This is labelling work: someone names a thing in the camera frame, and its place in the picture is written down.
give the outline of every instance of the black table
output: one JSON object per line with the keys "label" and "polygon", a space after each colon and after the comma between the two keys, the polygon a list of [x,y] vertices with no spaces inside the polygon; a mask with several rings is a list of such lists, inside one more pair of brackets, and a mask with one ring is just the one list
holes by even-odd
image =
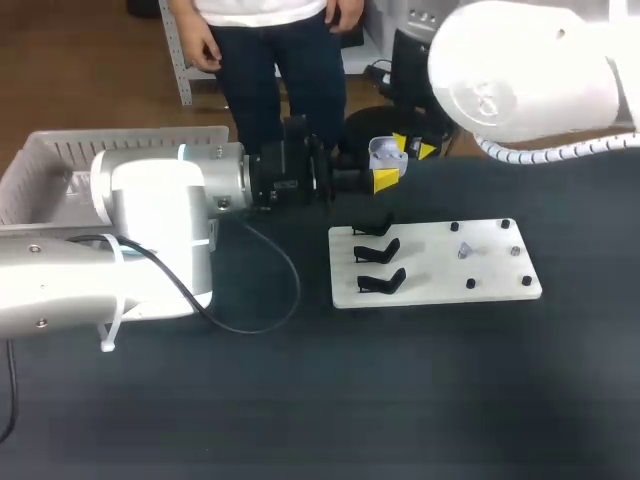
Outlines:
{"label": "black table", "polygon": [[[639,206],[634,152],[414,165],[330,222],[514,217],[543,298],[364,311],[332,307],[320,212],[258,219],[300,269],[291,323],[261,337],[128,324],[112,354],[93,328],[17,341],[21,416],[0,478],[638,478]],[[221,317],[286,310],[286,266],[236,224],[214,262]]]}

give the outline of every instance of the yellow label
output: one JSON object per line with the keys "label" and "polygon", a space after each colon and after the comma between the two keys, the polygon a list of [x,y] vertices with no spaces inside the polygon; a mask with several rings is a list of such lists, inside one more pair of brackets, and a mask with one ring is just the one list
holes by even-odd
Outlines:
{"label": "yellow label", "polygon": [[405,135],[394,133],[393,138],[396,139],[396,143],[398,144],[398,148],[400,149],[400,151],[404,152],[407,148],[407,137]]}
{"label": "yellow label", "polygon": [[420,152],[418,153],[418,160],[424,160],[435,151],[436,151],[436,147],[434,147],[433,145],[427,145],[426,143],[421,143]]}
{"label": "yellow label", "polygon": [[386,188],[396,185],[400,181],[400,170],[385,168],[373,171],[373,193],[376,194]]}

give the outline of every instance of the white board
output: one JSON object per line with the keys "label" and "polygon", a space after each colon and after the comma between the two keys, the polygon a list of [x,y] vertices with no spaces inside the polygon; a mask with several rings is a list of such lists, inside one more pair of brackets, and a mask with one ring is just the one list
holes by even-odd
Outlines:
{"label": "white board", "polygon": [[[393,225],[384,237],[354,235],[351,227],[329,230],[331,284],[333,303],[337,308],[400,307],[447,303],[535,300],[542,295],[542,285],[518,225],[510,220],[508,229],[503,219],[457,222],[459,230],[451,231],[451,223]],[[388,265],[356,263],[355,246],[385,250],[394,239],[400,240],[400,251]],[[460,259],[463,243],[473,253]],[[520,254],[512,254],[513,247]],[[407,279],[394,295],[361,293],[358,276],[390,280],[400,268]],[[523,278],[532,279],[530,286]],[[467,288],[467,280],[476,286]]]}

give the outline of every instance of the white plastic basket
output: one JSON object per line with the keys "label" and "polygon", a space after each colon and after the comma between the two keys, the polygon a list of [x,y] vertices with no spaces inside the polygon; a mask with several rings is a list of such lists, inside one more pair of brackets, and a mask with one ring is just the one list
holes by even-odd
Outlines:
{"label": "white plastic basket", "polygon": [[0,237],[105,232],[88,173],[102,150],[227,143],[227,127],[35,132],[0,180]]}

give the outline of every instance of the hand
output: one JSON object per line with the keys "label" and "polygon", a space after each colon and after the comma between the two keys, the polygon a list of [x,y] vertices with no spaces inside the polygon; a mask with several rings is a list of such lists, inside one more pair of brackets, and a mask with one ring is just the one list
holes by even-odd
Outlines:
{"label": "hand", "polygon": [[342,33],[353,30],[364,12],[364,0],[327,0],[326,23],[330,24],[340,7],[340,24],[331,28],[332,33]]}
{"label": "hand", "polygon": [[187,63],[200,70],[220,70],[222,55],[204,18],[195,11],[183,13],[176,16],[176,25]]}

